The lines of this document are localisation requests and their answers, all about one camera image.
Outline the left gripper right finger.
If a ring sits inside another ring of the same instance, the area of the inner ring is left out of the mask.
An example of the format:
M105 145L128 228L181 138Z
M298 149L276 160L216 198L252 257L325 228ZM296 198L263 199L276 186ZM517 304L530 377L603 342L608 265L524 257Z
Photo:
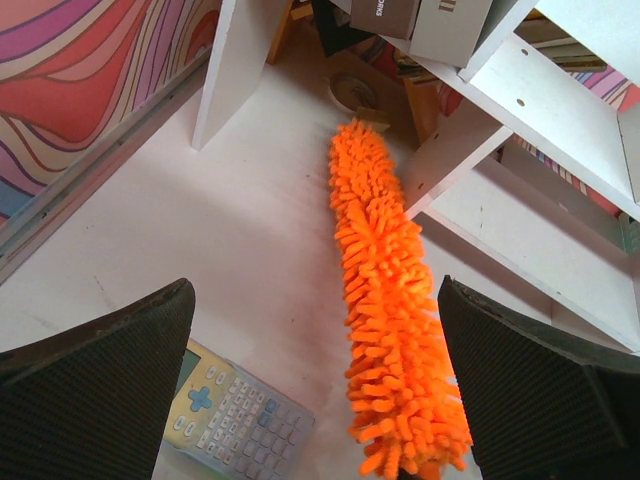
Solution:
M483 478L638 478L638 357L451 277L437 301Z

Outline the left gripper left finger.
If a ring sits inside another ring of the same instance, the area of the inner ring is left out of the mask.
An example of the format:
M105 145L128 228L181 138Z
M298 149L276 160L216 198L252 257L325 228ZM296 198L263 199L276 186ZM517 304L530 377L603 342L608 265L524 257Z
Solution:
M4 479L148 479L195 311L182 278L1 355Z

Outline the orange microfiber duster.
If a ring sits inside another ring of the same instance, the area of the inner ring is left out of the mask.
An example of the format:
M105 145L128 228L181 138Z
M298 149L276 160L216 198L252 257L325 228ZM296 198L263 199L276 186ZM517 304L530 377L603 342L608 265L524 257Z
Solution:
M447 467L464 468L472 439L420 227L406 214L391 153L371 126L341 126L328 159L360 473L438 479Z

